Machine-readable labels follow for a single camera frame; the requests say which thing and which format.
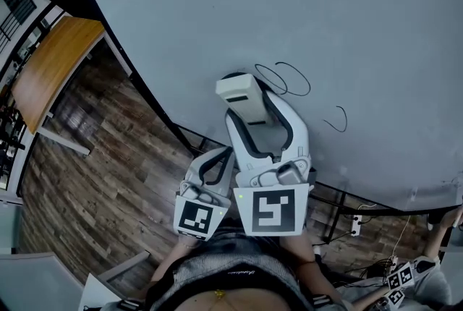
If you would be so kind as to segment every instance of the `person's hand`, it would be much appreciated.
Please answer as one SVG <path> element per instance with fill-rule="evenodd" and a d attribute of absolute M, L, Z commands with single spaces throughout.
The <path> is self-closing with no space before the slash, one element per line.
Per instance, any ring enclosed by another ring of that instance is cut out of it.
<path fill-rule="evenodd" d="M 449 227 L 451 227 L 455 220 L 459 217 L 460 217 L 460 221 L 459 221 L 459 225 L 461 225 L 463 223 L 463 205 L 459 208 L 455 208 L 454 210 L 450 210 L 449 212 L 447 212 L 442 220 L 441 220 L 441 223 L 439 224 L 440 227 L 442 229 L 448 229 Z"/>
<path fill-rule="evenodd" d="M 280 237 L 280 246 L 293 254 L 301 263 L 315 262 L 315 253 L 306 229 L 295 237 Z"/>
<path fill-rule="evenodd" d="M 179 243 L 184 245 L 186 248 L 196 248 L 199 245 L 199 240 L 196 238 L 189 237 L 187 235 L 179 235 Z"/>

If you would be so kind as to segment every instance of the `white table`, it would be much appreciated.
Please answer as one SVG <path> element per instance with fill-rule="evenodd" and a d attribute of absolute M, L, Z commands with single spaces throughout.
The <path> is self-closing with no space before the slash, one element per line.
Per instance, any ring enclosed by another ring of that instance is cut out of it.
<path fill-rule="evenodd" d="M 124 297 L 108 282 L 146 260 L 149 256 L 149 252 L 143 251 L 98 277 L 89 274 L 80 299 L 79 311 L 83 311 L 84 306 L 102 307 L 106 303 L 122 300 Z"/>

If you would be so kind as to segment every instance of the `wooden desk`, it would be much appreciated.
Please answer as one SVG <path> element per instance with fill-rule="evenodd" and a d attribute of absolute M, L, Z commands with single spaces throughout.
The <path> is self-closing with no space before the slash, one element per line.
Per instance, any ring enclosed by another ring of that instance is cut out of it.
<path fill-rule="evenodd" d="M 103 25 L 96 20 L 62 17 L 31 56 L 12 94 L 31 134 L 38 132 L 88 155 L 87 148 L 42 127 L 56 97 L 90 50 L 104 38 L 128 75 L 131 74 Z"/>

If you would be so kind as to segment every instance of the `black cable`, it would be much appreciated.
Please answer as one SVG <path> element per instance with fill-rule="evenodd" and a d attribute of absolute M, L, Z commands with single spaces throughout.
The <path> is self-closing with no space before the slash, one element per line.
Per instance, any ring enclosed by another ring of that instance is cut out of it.
<path fill-rule="evenodd" d="M 339 284 L 339 283 L 344 283 L 344 285 L 341 285 L 341 286 L 345 286 L 346 288 L 370 288 L 371 286 L 379 288 L 380 286 L 383 286 L 383 284 L 352 285 L 351 283 L 347 283 L 346 281 L 335 281 L 333 283 L 333 286 L 336 288 L 336 285 Z"/>
<path fill-rule="evenodd" d="M 329 243 L 320 243 L 320 244 L 314 244 L 314 245 L 318 245 L 318 246 L 321 246 L 321 245 L 325 245 L 325 244 L 330 244 L 331 242 L 334 242 L 335 240 L 338 240 L 342 237 L 345 237 L 346 235 L 350 235 L 350 234 L 353 234 L 354 232 L 353 231 L 348 231 L 347 233 L 344 233 L 342 235 L 339 235 L 338 237 L 336 238 L 333 238 L 332 240 L 330 240 Z"/>
<path fill-rule="evenodd" d="M 370 269 L 370 268 L 364 269 L 364 271 L 362 271 L 362 273 L 360 274 L 360 278 L 363 278 L 365 275 L 368 275 L 368 270 L 369 270 L 369 269 Z"/>
<path fill-rule="evenodd" d="M 379 260 L 379 261 L 376 261 L 375 263 L 373 263 L 372 265 L 369 265 L 369 266 L 365 266 L 364 268 L 351 268 L 350 270 L 347 270 L 345 271 L 344 273 L 350 273 L 352 271 L 358 271 L 358 270 L 364 270 L 366 268 L 370 268 L 371 266 L 374 266 L 374 265 L 381 265 L 381 264 L 386 264 L 386 263 L 392 263 L 391 260 L 389 260 L 389 258 L 384 258 L 382 260 Z"/>
<path fill-rule="evenodd" d="M 359 222 L 359 225 L 365 225 L 366 223 L 369 223 L 371 220 L 373 220 L 374 218 L 377 218 L 377 216 L 373 216 L 373 217 L 370 217 L 370 220 L 366 221 L 366 222 Z"/>

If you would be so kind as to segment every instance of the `metal railing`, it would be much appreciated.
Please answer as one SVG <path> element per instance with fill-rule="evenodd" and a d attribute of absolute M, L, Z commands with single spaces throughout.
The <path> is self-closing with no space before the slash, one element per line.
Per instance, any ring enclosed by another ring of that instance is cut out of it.
<path fill-rule="evenodd" d="M 21 37 L 19 37 L 17 40 L 15 40 L 14 47 L 11 50 L 11 53 L 9 54 L 7 60 L 4 62 L 3 68 L 0 69 L 0 80 L 3 79 L 5 75 L 7 75 L 7 72 L 9 68 L 16 63 L 17 68 L 16 72 L 14 73 L 13 77 L 9 80 L 9 83 L 7 84 L 7 88 L 2 89 L 2 97 L 0 98 L 0 106 L 5 106 L 6 108 L 14 106 L 14 100 L 11 99 L 11 90 L 12 86 L 14 84 L 14 81 L 16 80 L 17 76 L 21 72 L 21 69 L 24 67 L 28 59 L 30 58 L 31 53 L 35 50 L 36 45 L 32 45 L 31 47 L 27 48 L 27 53 L 24 59 L 21 59 L 21 57 L 18 55 L 19 51 L 24 45 L 24 42 L 26 42 L 29 34 L 31 34 L 35 29 L 39 29 L 41 34 L 39 35 L 37 41 L 35 44 L 40 43 L 47 35 L 47 33 L 50 31 L 51 27 L 54 25 L 55 22 L 59 20 L 59 18 L 62 17 L 62 15 L 65 13 L 65 11 L 61 11 L 61 13 L 58 15 L 58 17 L 55 18 L 53 22 L 48 22 L 47 25 L 44 25 L 43 20 L 45 19 L 45 16 L 55 7 L 55 3 L 50 3 L 48 4 L 45 9 L 37 14 L 37 17 L 31 22 L 24 30 L 22 33 Z M 22 17 L 24 14 L 21 9 L 16 9 L 16 13 L 19 12 L 19 19 L 21 22 L 25 21 L 25 18 Z M 4 156 L 3 161 L 0 161 L 0 176 L 3 174 L 7 175 L 7 189 L 8 189 L 8 184 L 9 184 L 9 177 L 12 172 L 12 167 L 14 165 L 14 161 L 16 160 L 17 156 L 17 151 L 18 149 L 23 149 L 25 146 L 21 144 L 22 142 L 22 137 L 24 136 L 25 133 L 25 127 L 24 126 L 24 121 L 22 120 L 22 117 L 20 114 L 15 114 L 14 115 L 14 124 L 13 127 L 11 127 L 10 131 L 6 132 L 4 127 L 2 128 L 2 125 L 0 124 L 0 139 L 5 142 L 4 148 L 8 150 L 8 147 L 12 146 L 15 148 L 14 154 L 11 157 L 9 156 Z"/>
<path fill-rule="evenodd" d="M 19 26 L 30 16 L 37 6 L 32 0 L 21 0 L 0 24 L 0 53 L 12 40 Z"/>

